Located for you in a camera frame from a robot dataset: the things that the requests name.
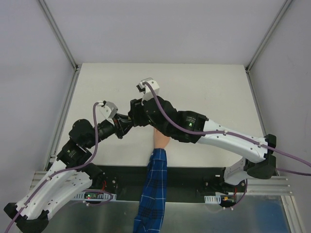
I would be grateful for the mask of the blue plaid sleeve forearm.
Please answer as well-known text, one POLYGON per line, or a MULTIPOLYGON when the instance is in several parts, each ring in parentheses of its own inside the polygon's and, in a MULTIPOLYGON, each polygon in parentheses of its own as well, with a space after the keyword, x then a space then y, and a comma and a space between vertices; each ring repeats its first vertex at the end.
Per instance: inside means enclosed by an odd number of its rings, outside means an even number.
POLYGON ((147 175, 134 219, 134 233, 158 233, 165 215, 167 198, 167 155, 154 149, 147 165, 147 175))

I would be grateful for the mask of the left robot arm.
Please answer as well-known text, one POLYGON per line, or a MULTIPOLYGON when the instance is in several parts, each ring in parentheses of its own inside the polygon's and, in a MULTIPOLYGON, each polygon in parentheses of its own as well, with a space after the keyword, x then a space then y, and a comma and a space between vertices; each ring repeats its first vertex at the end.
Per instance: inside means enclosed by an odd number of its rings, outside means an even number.
POLYGON ((65 204, 86 189, 99 191, 107 179, 92 163, 98 143, 115 134, 119 139, 132 128, 129 116, 115 114, 101 123, 80 119, 69 132, 69 141, 36 186, 17 203, 5 206, 5 213, 23 233, 41 233, 65 204))

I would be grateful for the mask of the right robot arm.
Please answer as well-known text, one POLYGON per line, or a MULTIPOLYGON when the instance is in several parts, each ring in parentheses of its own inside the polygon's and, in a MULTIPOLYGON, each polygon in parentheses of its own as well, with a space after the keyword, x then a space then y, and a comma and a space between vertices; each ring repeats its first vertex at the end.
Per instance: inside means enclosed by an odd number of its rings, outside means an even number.
POLYGON ((179 142, 215 146, 241 156, 238 162, 224 168, 219 179, 219 187, 223 191, 232 190, 248 178, 267 180, 275 173, 276 157, 269 149, 276 146, 276 137, 272 134, 255 138, 232 132, 205 115, 178 111, 162 98, 131 100, 128 115, 134 126, 151 125, 179 142))

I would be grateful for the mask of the person's hand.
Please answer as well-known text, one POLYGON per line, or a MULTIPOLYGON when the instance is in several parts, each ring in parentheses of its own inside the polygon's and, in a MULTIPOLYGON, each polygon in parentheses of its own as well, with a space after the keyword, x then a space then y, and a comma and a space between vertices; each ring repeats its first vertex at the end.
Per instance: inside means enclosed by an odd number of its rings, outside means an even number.
POLYGON ((165 149, 168 145, 170 138, 163 135, 159 130, 154 128, 154 148, 155 149, 165 149))

